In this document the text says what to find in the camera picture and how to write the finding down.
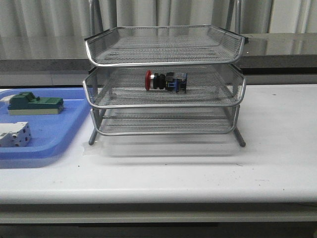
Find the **red emergency stop push button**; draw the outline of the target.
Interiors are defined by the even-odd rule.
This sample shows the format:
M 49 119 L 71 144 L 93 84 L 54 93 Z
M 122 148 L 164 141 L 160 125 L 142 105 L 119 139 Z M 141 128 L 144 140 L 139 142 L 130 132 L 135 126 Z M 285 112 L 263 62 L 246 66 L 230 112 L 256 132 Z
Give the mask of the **red emergency stop push button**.
M 152 73 L 150 70 L 146 72 L 145 89 L 167 90 L 172 92 L 184 92 L 187 88 L 187 73 L 168 72 L 167 74 Z

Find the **silver mesh tray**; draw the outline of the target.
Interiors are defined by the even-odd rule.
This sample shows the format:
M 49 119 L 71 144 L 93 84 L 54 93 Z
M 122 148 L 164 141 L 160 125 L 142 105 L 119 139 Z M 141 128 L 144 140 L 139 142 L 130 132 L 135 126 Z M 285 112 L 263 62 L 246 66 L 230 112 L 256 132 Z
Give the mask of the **silver mesh tray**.
M 116 27 L 85 39 L 98 67 L 233 63 L 248 38 L 212 25 Z
M 153 73 L 184 72 L 186 92 L 145 89 L 147 70 Z M 89 104 L 94 108 L 130 107 L 233 107 L 240 104 L 246 79 L 231 64 L 99 67 L 83 82 Z
M 105 136 L 227 134 L 236 128 L 239 106 L 111 108 L 91 110 L 96 131 Z

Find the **silver mesh bottom tray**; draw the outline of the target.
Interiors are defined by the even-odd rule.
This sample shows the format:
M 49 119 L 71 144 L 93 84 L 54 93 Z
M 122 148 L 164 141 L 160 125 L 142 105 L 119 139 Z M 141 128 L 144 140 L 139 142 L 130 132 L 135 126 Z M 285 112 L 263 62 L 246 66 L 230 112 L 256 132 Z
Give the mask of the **silver mesh bottom tray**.
M 236 128 L 239 106 L 111 108 L 91 110 L 96 131 L 105 136 L 227 134 Z

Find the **silver mesh top tray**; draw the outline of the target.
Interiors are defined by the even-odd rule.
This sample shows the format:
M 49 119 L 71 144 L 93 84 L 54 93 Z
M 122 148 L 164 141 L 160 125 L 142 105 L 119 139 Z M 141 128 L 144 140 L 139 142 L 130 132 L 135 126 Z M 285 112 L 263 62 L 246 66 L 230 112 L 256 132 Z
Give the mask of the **silver mesh top tray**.
M 233 63 L 248 38 L 212 25 L 116 27 L 85 39 L 98 67 Z

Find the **blue plastic tray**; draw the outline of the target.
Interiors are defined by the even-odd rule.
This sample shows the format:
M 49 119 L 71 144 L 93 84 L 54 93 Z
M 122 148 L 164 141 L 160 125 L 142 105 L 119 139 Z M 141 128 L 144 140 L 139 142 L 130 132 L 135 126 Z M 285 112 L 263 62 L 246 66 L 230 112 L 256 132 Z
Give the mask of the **blue plastic tray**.
M 25 147 L 2 147 L 1 160 L 42 159 L 62 153 L 70 144 L 90 110 L 83 88 L 20 88 L 2 91 L 0 97 L 32 92 L 39 97 L 60 97 L 64 109 L 57 115 L 10 116 L 7 106 L 0 104 L 1 123 L 27 121 L 31 140 Z

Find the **dark stone back counter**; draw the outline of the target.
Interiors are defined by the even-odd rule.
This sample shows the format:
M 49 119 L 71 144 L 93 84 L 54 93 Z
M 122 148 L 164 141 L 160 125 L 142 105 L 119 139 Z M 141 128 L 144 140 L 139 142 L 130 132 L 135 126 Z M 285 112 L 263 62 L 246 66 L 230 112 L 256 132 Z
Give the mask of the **dark stone back counter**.
M 237 62 L 246 74 L 315 74 L 317 35 L 315 33 L 246 34 L 249 42 Z M 84 38 L 2 37 L 0 70 L 88 71 Z

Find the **green and beige switch block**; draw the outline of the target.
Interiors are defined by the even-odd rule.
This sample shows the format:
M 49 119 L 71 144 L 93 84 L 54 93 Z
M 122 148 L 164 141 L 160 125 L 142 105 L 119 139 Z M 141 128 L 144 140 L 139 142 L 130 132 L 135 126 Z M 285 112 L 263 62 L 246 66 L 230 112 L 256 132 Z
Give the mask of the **green and beige switch block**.
M 15 95 L 2 97 L 0 100 L 7 106 L 11 116 L 24 115 L 56 115 L 63 111 L 63 98 L 40 97 L 32 92 L 20 92 Z

